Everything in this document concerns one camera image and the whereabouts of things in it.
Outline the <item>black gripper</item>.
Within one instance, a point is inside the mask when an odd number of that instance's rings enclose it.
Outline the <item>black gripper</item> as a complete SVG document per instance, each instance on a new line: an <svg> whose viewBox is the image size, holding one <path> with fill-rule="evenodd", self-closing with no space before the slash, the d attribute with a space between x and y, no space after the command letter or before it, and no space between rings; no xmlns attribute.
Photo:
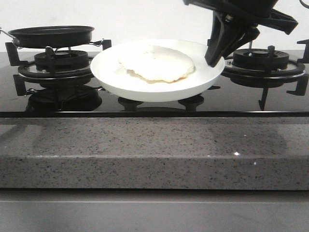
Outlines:
<svg viewBox="0 0 309 232"><path fill-rule="evenodd" d="M298 22L292 16L275 10L276 3L276 0L185 0L185 5L192 4L213 10L211 36L207 41L205 54L207 64L215 67L222 57L227 57L260 34L257 27L231 27L231 21L226 19L227 15L289 35Z"/></svg>

